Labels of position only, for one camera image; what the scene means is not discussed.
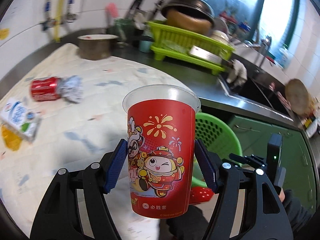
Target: red soda can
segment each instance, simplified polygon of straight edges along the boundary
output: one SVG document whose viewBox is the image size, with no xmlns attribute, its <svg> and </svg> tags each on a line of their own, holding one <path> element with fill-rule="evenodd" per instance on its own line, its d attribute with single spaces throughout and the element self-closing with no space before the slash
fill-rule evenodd
<svg viewBox="0 0 320 240">
<path fill-rule="evenodd" d="M 131 203 L 137 214 L 165 219 L 188 210 L 200 106 L 193 92 L 172 85 L 141 87 L 124 98 Z"/>
<path fill-rule="evenodd" d="M 58 77 L 34 79 L 31 82 L 30 92 L 35 101 L 57 100 L 61 97 Z"/>
</svg>

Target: person's hand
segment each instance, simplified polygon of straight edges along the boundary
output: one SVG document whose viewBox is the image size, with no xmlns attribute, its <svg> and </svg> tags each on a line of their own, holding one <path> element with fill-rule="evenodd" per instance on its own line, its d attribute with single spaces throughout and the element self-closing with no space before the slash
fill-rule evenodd
<svg viewBox="0 0 320 240">
<path fill-rule="evenodd" d="M 284 195 L 283 188 L 281 188 L 281 192 L 280 192 L 280 194 L 279 194 L 279 198 L 280 198 L 281 202 L 283 202 L 284 199 L 285 199 L 285 195 Z"/>
</svg>

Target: stainless steel countertop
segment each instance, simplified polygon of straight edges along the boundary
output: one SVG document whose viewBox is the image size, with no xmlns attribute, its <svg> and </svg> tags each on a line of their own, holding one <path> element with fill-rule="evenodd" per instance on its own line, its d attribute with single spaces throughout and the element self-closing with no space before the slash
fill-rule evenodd
<svg viewBox="0 0 320 240">
<path fill-rule="evenodd" d="M 153 59 L 153 54 L 142 53 L 135 48 L 117 49 L 113 55 L 154 67 L 171 75 L 193 90 L 203 106 L 247 116 L 288 129 L 300 130 L 299 121 L 294 116 L 285 117 L 253 101 L 230 97 L 223 89 L 219 77 L 211 75 L 210 71 L 203 67 L 182 63 L 182 61 L 171 58 L 157 61 Z"/>
</svg>

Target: green dish rack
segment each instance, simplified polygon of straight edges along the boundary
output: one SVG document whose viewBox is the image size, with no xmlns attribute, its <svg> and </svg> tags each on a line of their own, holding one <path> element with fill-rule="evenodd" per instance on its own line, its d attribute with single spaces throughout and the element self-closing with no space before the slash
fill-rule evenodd
<svg viewBox="0 0 320 240">
<path fill-rule="evenodd" d="M 189 56 L 193 46 L 207 50 L 224 60 L 229 60 L 234 49 L 219 41 L 204 35 L 187 31 L 184 29 L 168 26 L 163 21 L 148 22 L 153 33 L 155 42 L 151 50 L 155 53 L 156 60 L 163 60 L 166 56 L 193 63 L 211 69 L 213 75 L 225 71 L 221 65 Z"/>
<path fill-rule="evenodd" d="M 229 159 L 229 154 L 243 156 L 241 144 L 233 130 L 220 119 L 206 113 L 196 114 L 196 139 L 201 139 L 207 150 L 215 152 L 221 159 Z M 194 158 L 192 187 L 207 187 L 199 164 Z"/>
</svg>

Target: white cloth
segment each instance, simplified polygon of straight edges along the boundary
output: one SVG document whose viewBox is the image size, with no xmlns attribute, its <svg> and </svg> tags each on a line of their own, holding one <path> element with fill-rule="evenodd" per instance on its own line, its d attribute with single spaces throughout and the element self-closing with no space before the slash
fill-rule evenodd
<svg viewBox="0 0 320 240">
<path fill-rule="evenodd" d="M 59 168 L 82 170 L 92 162 L 100 161 L 104 153 L 113 151 L 121 138 L 127 138 L 127 114 L 122 108 L 122 100 L 128 92 L 150 84 L 172 84 L 187 88 L 175 78 L 149 66 L 117 57 L 85 60 L 79 58 L 77 50 L 78 47 L 73 44 L 60 47 L 0 100 L 0 109 L 8 98 L 14 97 L 42 116 L 32 144 L 23 141 L 20 149 L 12 152 L 0 138 L 0 198 L 27 236 L 30 236 L 40 201 Z M 83 100 L 79 104 L 63 98 L 35 102 L 29 94 L 30 82 L 34 78 L 73 75 L 82 78 Z M 127 162 L 119 178 L 126 176 Z M 126 195 L 121 200 L 127 203 L 126 206 L 117 205 L 119 200 L 116 196 L 122 194 Z M 126 231 L 128 224 L 133 221 L 127 218 L 136 217 L 129 208 L 131 202 L 128 194 L 129 185 L 117 184 L 111 191 L 111 197 L 107 197 L 107 204 L 123 240 L 133 240 L 137 235 Z M 148 236 L 152 235 L 149 240 L 157 239 L 156 221 L 149 222 L 148 226 L 146 220 L 139 222 L 144 230 L 148 228 Z M 139 237 L 147 238 L 142 232 Z"/>
<path fill-rule="evenodd" d="M 247 81 L 247 69 L 245 66 L 239 61 L 233 61 L 233 69 L 230 71 L 227 83 L 232 83 L 235 81 L 235 86 L 241 86 Z"/>
</svg>

